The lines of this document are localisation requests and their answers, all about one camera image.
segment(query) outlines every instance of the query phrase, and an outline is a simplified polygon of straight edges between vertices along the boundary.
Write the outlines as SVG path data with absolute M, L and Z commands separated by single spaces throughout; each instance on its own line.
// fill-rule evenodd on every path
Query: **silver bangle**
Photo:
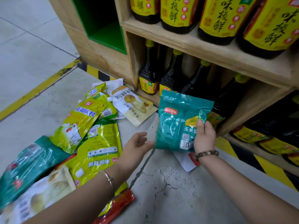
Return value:
M 105 171 L 103 171 L 103 170 L 100 170 L 99 173 L 100 173 L 100 172 L 103 172 L 103 173 L 106 175 L 106 177 L 108 178 L 108 182 L 110 182 L 110 184 L 111 184 L 111 186 L 112 186 L 112 189 L 113 189 L 113 195 L 112 195 L 111 200 L 110 200 L 110 201 L 112 201 L 113 198 L 115 197 L 115 187 L 114 187 L 113 178 L 110 178 L 109 175 L 107 175 L 107 173 L 106 173 Z

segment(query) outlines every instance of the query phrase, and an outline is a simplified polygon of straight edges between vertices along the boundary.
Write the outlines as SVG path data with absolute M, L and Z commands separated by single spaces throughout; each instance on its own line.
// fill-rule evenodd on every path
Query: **chicken illustration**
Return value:
M 82 137 L 78 131 L 78 123 L 64 123 L 61 132 L 59 133 L 59 141 L 66 147 L 75 146 L 79 144 Z

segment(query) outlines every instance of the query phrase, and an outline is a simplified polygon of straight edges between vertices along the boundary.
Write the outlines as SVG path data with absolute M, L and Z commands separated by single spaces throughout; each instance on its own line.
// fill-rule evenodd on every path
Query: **pile of packages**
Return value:
M 122 79 L 93 84 L 49 138 L 41 136 L 7 167 L 0 179 L 0 222 L 28 220 L 113 165 L 122 153 L 116 120 L 128 118 L 138 127 L 156 111 Z M 134 200 L 126 183 L 115 195 L 94 223 L 109 223 Z

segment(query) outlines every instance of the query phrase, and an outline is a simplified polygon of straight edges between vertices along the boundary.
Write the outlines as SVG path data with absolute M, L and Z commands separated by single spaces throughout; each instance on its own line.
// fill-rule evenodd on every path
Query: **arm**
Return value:
M 213 150 L 216 133 L 208 121 L 197 121 L 196 153 Z M 216 155 L 199 158 L 200 163 L 228 193 L 249 223 L 298 223 L 299 210 L 258 186 Z
M 105 169 L 113 178 L 115 191 L 137 168 L 144 155 L 153 148 L 154 142 L 145 143 L 146 132 L 137 133 L 128 141 L 118 161 Z M 112 186 L 104 173 L 74 190 L 52 206 L 44 209 L 24 224 L 81 224 L 92 223 L 112 196 Z

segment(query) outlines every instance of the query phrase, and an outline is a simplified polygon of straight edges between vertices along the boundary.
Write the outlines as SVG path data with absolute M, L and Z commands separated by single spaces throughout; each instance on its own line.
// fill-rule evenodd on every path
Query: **teal plastic package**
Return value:
M 214 102 L 163 90 L 155 148 L 194 152 L 196 121 L 207 120 Z
M 46 136 L 41 136 L 26 147 L 5 170 L 0 179 L 0 210 L 16 200 L 44 172 L 70 154 L 55 146 Z

